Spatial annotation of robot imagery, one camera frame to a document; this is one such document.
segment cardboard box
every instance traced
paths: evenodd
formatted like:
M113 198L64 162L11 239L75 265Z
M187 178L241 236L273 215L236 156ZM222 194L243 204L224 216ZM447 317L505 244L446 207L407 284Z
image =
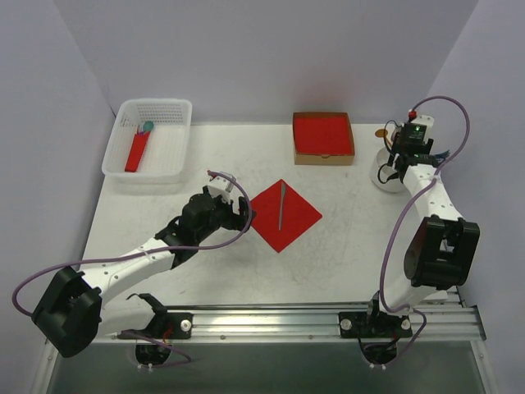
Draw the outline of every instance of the cardboard box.
M354 137L346 112L295 112L294 161L298 165L349 166Z

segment white table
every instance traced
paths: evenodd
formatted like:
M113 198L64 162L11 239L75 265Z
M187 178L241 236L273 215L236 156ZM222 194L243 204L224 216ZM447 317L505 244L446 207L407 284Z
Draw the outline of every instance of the white table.
M234 174L252 198L283 178L323 218L280 254L251 229L233 245L198 252L119 299L149 292L165 305L368 301L379 286L391 229L409 200L408 192L388 194L370 181L372 160L382 146L374 135L378 128L353 125L354 164L324 167L294 165L290 125L192 126L180 183L104 181L84 257L117 256L142 244L201 191L208 169ZM399 232L387 281L402 272L404 252L417 227L414 209ZM234 235L220 230L204 245Z

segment white basket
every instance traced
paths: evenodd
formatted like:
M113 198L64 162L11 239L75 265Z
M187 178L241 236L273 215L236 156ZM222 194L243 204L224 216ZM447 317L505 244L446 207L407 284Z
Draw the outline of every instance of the white basket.
M191 103L174 98L138 98L121 105L102 163L102 172L118 181L169 183L182 170L188 148ZM153 131L137 172L125 172L137 126L152 121Z

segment brown box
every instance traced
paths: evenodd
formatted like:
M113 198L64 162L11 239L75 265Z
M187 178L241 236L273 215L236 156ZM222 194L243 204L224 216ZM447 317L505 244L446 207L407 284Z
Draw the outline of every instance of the brown box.
M344 117L346 124L348 125L348 136L350 142L350 153L343 154L331 154L331 153L300 153L297 151L295 143L295 127L296 120L299 118L335 118ZM354 161L355 147L354 137L352 136L352 127L350 125L350 119L346 112L295 112L294 120L294 162L298 165L318 165L318 166L349 166Z

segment wall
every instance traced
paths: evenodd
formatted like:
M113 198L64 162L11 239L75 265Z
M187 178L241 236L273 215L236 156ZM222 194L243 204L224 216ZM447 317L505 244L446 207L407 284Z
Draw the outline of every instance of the wall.
M477 0L55 3L114 109L175 96L194 121L331 109L362 122L426 94Z
M31 273L81 256L113 115L50 1L0 12L0 382L27 392L43 335L11 306ZM23 292L35 307L48 277Z
M431 94L462 101L472 118L467 148L444 178L460 212L482 229L461 292L479 305L500 390L509 393L525 386L523 15L520 0L481 0L431 88ZM440 146L457 146L463 133L458 111L449 104L427 109L436 116Z

